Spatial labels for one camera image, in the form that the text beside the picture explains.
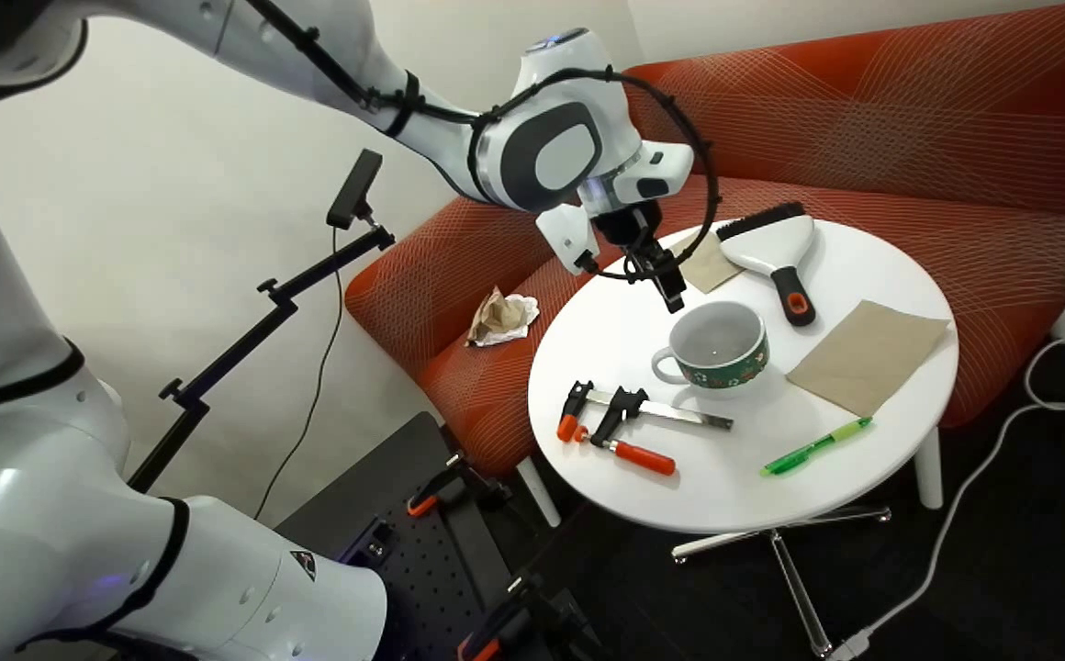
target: green marker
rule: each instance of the green marker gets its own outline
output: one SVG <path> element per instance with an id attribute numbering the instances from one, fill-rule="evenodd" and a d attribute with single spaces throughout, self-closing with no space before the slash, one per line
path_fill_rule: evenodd
<path id="1" fill-rule="evenodd" d="M 795 449 L 795 451 L 788 451 L 788 455 L 771 459 L 771 461 L 762 466 L 762 475 L 788 475 L 788 471 L 795 471 L 799 461 L 806 461 L 814 451 L 824 451 L 824 449 L 828 449 L 828 443 L 836 443 L 836 439 L 858 436 L 868 425 L 869 425 L 868 416 L 854 417 L 854 422 L 848 422 L 848 425 L 836 425 L 833 434 L 825 434 L 825 436 L 819 436 L 819 439 L 810 439 L 810 443 L 805 443 L 805 449 Z"/>

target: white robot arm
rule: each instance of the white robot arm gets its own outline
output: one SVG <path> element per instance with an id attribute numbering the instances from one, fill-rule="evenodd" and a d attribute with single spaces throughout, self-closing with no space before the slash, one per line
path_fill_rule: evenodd
<path id="1" fill-rule="evenodd" d="M 639 139 L 617 84 L 542 84 L 606 65 L 582 28 L 537 43 L 508 107 L 462 112 L 428 107 L 385 60 L 366 0 L 0 0 L 0 95 L 65 72 L 93 14 L 147 22 L 362 118 L 459 194 L 537 214 L 569 268 L 590 265 L 590 220 L 629 220 L 623 245 L 651 245 L 639 207 L 680 192 L 693 161 Z M 373 571 L 316 557 L 215 500 L 132 491 L 122 449 L 114 394 L 54 334 L 0 237 L 0 652 L 89 628 L 233 661 L 373 652 L 385 623 Z"/>

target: orange couch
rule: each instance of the orange couch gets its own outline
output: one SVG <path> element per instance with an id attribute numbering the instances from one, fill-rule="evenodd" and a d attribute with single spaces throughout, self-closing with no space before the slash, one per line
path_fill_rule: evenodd
<path id="1" fill-rule="evenodd" d="M 1065 7 L 636 65 L 712 139 L 721 218 L 805 203 L 915 253 L 948 295 L 962 362 L 945 431 L 974 422 L 1065 309 Z M 642 134 L 680 139 L 633 93 Z M 700 218 L 704 171 L 664 203 Z M 349 281 L 349 311 L 428 394 L 462 455 L 508 475 L 532 451 L 537 338 L 582 279 L 529 218 L 450 203 Z M 542 309 L 529 340 L 465 349 L 491 290 Z"/>

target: round white table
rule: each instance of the round white table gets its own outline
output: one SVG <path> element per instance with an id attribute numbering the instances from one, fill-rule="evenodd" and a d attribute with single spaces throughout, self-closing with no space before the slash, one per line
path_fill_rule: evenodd
<path id="1" fill-rule="evenodd" d="M 771 362 L 729 394 L 693 394 L 653 378 L 651 355 L 682 311 L 664 311 L 651 281 L 590 279 L 581 287 L 546 327 L 529 376 L 529 422 L 546 461 L 603 511 L 690 537 L 761 532 L 828 514 L 891 478 L 907 459 L 917 459 L 920 504 L 939 511 L 937 422 L 957 376 L 957 334 L 948 298 L 917 260 L 886 237 L 828 220 L 814 220 L 814 229 L 814 245 L 799 265 L 799 279 L 819 309 L 810 327 L 788 327 L 775 287 L 750 273 L 712 295 L 682 295 L 685 309 L 715 298 L 745 300 L 768 327 Z M 877 407 L 864 436 L 819 451 L 793 475 L 768 478 L 762 461 L 854 417 L 788 384 L 784 376 L 858 300 L 948 320 L 945 345 Z M 573 380 L 593 380 L 593 389 L 611 394 L 617 384 L 645 389 L 651 400 L 729 416 L 733 431 L 724 434 L 651 416 L 623 422 L 617 436 L 675 459 L 675 478 L 658 478 L 593 443 L 557 439 L 557 416 Z M 593 431 L 603 416 L 606 407 L 590 404 L 581 422 Z"/>

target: white wall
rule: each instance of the white wall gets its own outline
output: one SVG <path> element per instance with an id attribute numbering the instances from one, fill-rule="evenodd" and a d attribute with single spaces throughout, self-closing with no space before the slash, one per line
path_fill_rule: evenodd
<path id="1" fill-rule="evenodd" d="M 613 35 L 617 60 L 636 60 L 623 3 L 606 0 L 555 11 L 373 0 L 373 11 L 395 63 L 450 104 L 502 100 L 519 56 L 563 25 L 593 25 Z M 369 207 L 395 235 L 450 198 L 421 158 L 362 123 L 129 22 L 99 17 L 69 78 L 0 107 L 0 224 L 54 327 L 122 389 L 132 461 L 175 416 L 154 394 L 199 376 L 269 311 L 253 295 L 262 279 L 322 256 L 322 210 L 360 148 L 385 153 Z M 335 311 L 335 287 L 300 298 L 300 316 L 209 398 L 209 422 L 159 491 L 213 491 L 253 511 L 296 436 Z M 421 394 L 345 324 L 311 439 L 263 521 L 335 482 L 417 407 Z"/>
<path id="2" fill-rule="evenodd" d="M 745 52 L 1062 0 L 629 0 L 642 60 Z"/>

